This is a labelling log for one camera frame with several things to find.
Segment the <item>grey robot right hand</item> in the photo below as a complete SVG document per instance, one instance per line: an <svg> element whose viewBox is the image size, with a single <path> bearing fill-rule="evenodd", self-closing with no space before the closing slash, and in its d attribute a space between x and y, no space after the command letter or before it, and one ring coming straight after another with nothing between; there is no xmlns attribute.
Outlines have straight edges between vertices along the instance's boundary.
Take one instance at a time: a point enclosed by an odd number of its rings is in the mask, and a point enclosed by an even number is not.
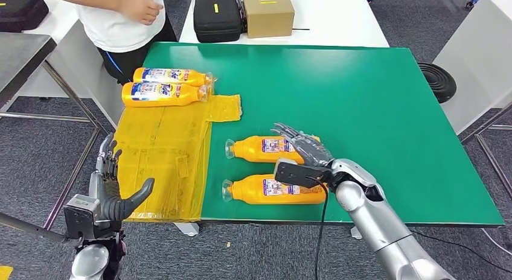
<svg viewBox="0 0 512 280"><path fill-rule="evenodd" d="M312 135L297 131L291 126L276 122L273 132L283 136L304 160L304 164L313 167L327 167L334 160L324 145Z"/></svg>

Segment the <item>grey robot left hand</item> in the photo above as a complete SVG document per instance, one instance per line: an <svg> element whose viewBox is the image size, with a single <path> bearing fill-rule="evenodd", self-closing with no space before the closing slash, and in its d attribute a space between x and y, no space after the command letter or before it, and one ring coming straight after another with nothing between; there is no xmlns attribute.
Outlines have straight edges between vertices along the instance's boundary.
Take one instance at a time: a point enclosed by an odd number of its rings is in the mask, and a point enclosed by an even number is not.
<svg viewBox="0 0 512 280"><path fill-rule="evenodd" d="M147 178L142 187L129 198L120 196L118 182L118 165L121 149L117 149L114 134L109 133L100 145L95 163L95 171L91 173L89 196L99 200L100 220L123 221L130 217L152 193L155 179Z"/></svg>

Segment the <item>person's right hand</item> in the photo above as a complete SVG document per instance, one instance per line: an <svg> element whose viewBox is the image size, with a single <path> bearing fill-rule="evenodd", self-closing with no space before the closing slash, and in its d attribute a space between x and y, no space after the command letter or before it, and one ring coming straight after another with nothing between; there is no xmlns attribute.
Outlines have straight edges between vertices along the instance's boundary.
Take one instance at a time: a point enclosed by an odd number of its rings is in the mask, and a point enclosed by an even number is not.
<svg viewBox="0 0 512 280"><path fill-rule="evenodd" d="M154 23L164 6L153 0L119 0L116 12L144 25Z"/></svg>

